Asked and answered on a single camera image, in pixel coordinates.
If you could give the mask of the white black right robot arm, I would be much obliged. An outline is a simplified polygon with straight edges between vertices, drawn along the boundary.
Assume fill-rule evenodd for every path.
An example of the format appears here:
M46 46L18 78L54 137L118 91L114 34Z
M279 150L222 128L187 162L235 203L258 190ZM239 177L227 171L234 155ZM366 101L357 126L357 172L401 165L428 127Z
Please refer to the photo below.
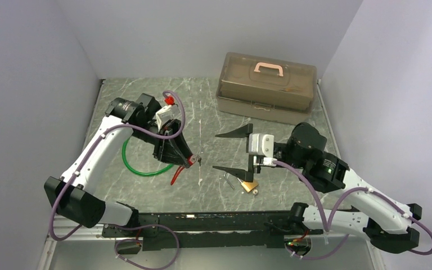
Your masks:
M302 122L285 143L271 134L255 133L247 124L224 133L225 138L246 139L248 168L223 168L245 182L252 182L263 167L285 168L294 173L312 194L315 206L296 202L285 223L267 227L286 235L335 231L368 240L392 254L414 251L420 241L413 223L422 207L403 204L385 196L364 181L339 157L326 152L327 139L312 125Z

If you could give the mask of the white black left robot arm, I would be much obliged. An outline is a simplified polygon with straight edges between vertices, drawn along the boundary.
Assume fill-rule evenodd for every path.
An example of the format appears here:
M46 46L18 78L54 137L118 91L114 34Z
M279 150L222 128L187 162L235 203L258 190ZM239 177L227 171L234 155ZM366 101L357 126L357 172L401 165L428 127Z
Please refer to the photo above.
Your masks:
M108 105L101 124L79 157L58 178L49 177L44 190L52 210L80 226L114 224L124 236L139 229L137 209L95 196L103 173L123 143L131 137L153 145L157 161L190 168L200 157L184 136L185 108L173 91L163 92L165 106L149 94L136 101L116 98Z

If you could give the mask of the silver key bunch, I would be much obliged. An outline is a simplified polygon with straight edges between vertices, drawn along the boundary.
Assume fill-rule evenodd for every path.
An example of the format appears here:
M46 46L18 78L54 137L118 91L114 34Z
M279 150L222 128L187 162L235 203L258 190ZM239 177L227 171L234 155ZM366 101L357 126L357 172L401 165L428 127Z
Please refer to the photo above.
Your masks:
M199 166L201 166L201 156L193 155L192 161L193 161L193 164L198 164Z

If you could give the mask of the brass padlock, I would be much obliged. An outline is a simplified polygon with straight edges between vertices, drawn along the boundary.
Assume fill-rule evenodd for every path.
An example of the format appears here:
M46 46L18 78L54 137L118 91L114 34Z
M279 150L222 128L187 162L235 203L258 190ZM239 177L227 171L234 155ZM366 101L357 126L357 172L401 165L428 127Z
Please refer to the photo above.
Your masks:
M228 183L228 185L234 190L235 186L231 183L229 174L225 174L223 177L224 177L225 181ZM244 189L244 191L247 193L250 193L250 192L252 193L252 190L254 190L254 189L258 190L257 188L259 186L259 183L257 181L247 182L247 181L243 181L239 178L237 178L237 180L239 181L239 183L240 183L241 187Z

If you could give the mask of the red cable lock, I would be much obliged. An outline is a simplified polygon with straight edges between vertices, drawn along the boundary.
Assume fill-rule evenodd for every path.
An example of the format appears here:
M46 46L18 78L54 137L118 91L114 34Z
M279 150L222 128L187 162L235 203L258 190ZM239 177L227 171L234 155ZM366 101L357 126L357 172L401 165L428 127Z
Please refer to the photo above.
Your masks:
M178 169L175 171L172 180L170 182L170 185L174 185L177 178L179 177L179 175L183 172L183 170L190 168L191 166L194 165L194 163L196 163L198 161L198 157L196 155L192 155L191 157L188 158L188 165L182 165L179 166Z

